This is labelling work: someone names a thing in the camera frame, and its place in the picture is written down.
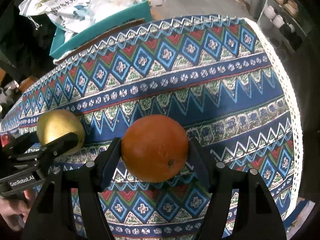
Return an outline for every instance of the gray floor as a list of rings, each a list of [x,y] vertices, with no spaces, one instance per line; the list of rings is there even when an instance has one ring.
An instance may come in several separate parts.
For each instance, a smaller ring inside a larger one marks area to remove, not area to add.
[[[163,18],[195,14],[250,17],[245,5],[237,0],[163,0],[163,5],[155,9]]]

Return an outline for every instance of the shoe rack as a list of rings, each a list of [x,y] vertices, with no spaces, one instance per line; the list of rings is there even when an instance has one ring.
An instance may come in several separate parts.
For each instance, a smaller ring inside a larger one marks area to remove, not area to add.
[[[294,1],[298,6],[296,14],[292,15],[287,6],[280,4],[277,0],[266,0],[264,9],[258,19],[259,27],[270,41],[278,41],[276,45],[273,44],[275,49],[284,50],[289,54],[295,53],[312,29],[312,21],[301,3],[298,0],[291,1]],[[265,13],[269,6],[274,9],[276,16],[281,16],[286,25],[280,28],[275,26],[273,19],[270,19],[270,16],[267,16]]]

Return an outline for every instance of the drawstring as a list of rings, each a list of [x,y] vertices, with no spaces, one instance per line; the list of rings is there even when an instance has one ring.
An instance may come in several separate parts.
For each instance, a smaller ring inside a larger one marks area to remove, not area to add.
[[[32,21],[32,22],[33,22],[33,24],[36,26],[36,30],[38,30],[38,29],[39,29],[39,27],[41,27],[41,26],[42,26],[42,24],[41,24],[41,25],[39,25],[38,23],[36,23],[36,22],[35,22],[35,20],[34,20],[34,19],[32,19],[32,17],[31,17],[31,16],[27,16],[27,18],[28,18],[30,21]]]

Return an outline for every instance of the white shoe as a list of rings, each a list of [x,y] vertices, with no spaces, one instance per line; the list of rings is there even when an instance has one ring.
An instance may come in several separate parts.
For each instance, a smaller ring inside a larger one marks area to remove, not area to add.
[[[269,5],[267,8],[264,9],[264,14],[272,21],[276,17],[276,13],[274,8]]]
[[[272,21],[272,23],[279,29],[282,25],[284,25],[284,20],[281,17],[281,15],[277,15]]]

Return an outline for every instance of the human hand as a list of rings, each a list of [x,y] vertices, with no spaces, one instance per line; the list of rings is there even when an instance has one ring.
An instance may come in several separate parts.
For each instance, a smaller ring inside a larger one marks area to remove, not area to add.
[[[5,199],[0,197],[0,215],[13,231],[19,231],[22,226],[19,224],[20,215],[23,216],[23,222],[26,222],[30,209],[36,198],[32,189],[24,191],[27,203],[23,200]]]

